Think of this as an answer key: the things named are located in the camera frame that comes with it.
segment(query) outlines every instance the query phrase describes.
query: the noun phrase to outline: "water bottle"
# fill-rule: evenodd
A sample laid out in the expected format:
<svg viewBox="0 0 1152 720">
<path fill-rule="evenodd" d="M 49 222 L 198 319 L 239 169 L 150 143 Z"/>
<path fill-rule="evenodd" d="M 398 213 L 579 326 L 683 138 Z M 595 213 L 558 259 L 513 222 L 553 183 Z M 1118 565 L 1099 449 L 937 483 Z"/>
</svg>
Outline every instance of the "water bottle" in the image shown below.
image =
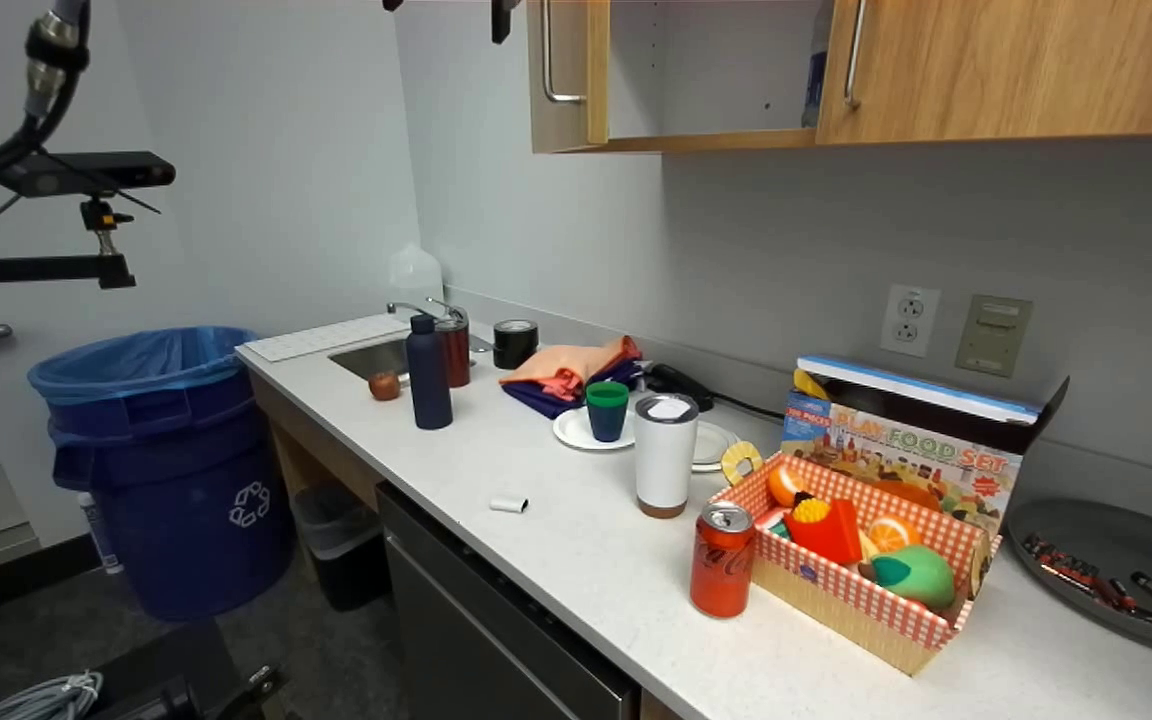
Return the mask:
<svg viewBox="0 0 1152 720">
<path fill-rule="evenodd" d="M 447 428 L 451 424 L 451 387 L 447 387 L 447 355 L 445 336 L 431 316 L 411 316 L 408 336 L 408 375 L 411 375 L 411 412 L 417 428 Z"/>
</svg>

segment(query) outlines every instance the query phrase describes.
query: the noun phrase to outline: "wooden cabinet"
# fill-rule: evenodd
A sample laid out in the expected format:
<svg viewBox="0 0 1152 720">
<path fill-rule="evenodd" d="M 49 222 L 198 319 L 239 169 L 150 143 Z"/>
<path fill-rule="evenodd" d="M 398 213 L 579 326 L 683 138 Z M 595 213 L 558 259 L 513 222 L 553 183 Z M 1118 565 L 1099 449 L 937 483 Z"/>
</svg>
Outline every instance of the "wooden cabinet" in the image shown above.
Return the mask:
<svg viewBox="0 0 1152 720">
<path fill-rule="evenodd" d="M 528 0 L 533 147 L 812 143 L 829 13 L 829 0 Z"/>
<path fill-rule="evenodd" d="M 1152 138 L 1152 0 L 834 0 L 818 143 Z"/>
</svg>

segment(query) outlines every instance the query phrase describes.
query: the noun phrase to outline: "lower cabinet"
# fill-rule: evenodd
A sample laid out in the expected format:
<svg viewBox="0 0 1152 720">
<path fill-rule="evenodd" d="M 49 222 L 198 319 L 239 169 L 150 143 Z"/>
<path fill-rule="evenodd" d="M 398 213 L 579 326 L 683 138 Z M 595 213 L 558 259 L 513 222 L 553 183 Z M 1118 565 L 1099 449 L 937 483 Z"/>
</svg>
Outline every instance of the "lower cabinet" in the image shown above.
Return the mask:
<svg viewBox="0 0 1152 720">
<path fill-rule="evenodd" d="M 395 489 L 379 489 L 411 720 L 633 720 L 635 685 Z"/>
</svg>

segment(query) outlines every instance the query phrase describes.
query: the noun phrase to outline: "recycling symbol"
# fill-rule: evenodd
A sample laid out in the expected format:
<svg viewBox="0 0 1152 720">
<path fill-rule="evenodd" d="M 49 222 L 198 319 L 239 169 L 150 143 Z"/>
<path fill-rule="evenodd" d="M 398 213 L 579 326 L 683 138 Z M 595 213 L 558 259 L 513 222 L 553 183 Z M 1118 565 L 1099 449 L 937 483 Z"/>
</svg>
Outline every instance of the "recycling symbol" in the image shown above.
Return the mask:
<svg viewBox="0 0 1152 720">
<path fill-rule="evenodd" d="M 252 480 L 230 498 L 228 523 L 236 523 L 236 527 L 260 523 L 267 515 L 267 504 L 273 504 L 267 489 L 260 480 Z"/>
</svg>

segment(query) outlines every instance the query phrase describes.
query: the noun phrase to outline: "plate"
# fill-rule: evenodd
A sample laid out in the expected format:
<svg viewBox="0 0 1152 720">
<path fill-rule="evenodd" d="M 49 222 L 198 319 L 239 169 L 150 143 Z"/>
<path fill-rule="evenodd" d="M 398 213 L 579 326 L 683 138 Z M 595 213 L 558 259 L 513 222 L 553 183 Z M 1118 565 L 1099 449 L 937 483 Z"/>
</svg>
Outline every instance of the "plate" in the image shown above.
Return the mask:
<svg viewBox="0 0 1152 720">
<path fill-rule="evenodd" d="M 595 440 L 592 428 L 588 428 L 583 410 L 567 410 L 567 412 L 555 416 L 548 428 L 553 428 L 553 438 L 555 438 L 558 443 L 579 449 L 579 452 L 622 452 L 622 449 L 633 449 L 633 440 L 635 440 L 633 416 L 622 416 L 618 440 L 613 440 L 613 443 Z"/>
</svg>

